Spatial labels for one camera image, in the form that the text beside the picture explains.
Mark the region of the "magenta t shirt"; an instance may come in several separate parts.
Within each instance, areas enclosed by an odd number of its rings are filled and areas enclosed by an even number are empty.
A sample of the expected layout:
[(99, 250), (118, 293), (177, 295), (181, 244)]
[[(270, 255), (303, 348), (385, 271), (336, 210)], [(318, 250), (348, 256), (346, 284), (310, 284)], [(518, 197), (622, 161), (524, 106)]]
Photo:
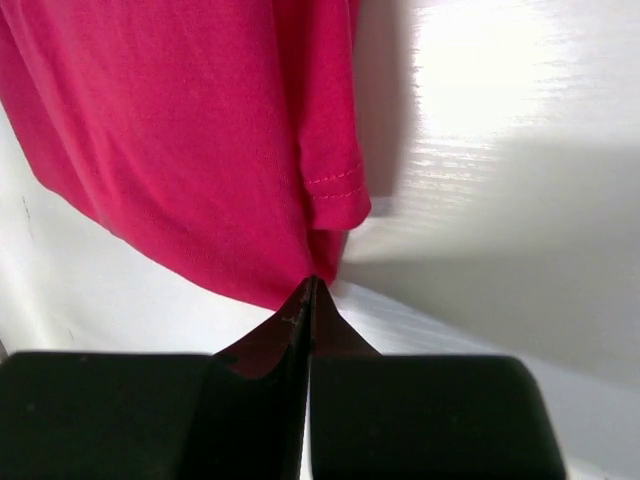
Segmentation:
[(213, 354), (371, 209), (355, 1), (5, 1), (1, 340)]

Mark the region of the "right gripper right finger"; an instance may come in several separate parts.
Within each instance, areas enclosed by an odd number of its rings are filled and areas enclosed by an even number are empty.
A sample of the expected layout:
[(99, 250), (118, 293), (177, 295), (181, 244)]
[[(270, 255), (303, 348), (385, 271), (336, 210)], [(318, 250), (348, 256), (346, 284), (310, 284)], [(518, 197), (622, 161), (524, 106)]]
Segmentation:
[(316, 479), (563, 479), (543, 396), (517, 358), (384, 355), (314, 284), (310, 463)]

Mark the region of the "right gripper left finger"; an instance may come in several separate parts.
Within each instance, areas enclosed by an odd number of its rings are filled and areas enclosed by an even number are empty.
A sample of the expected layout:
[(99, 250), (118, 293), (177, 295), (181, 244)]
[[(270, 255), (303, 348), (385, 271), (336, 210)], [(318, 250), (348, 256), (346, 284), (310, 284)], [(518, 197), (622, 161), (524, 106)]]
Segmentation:
[(308, 279), (214, 355), (11, 355), (2, 477), (298, 478), (313, 300)]

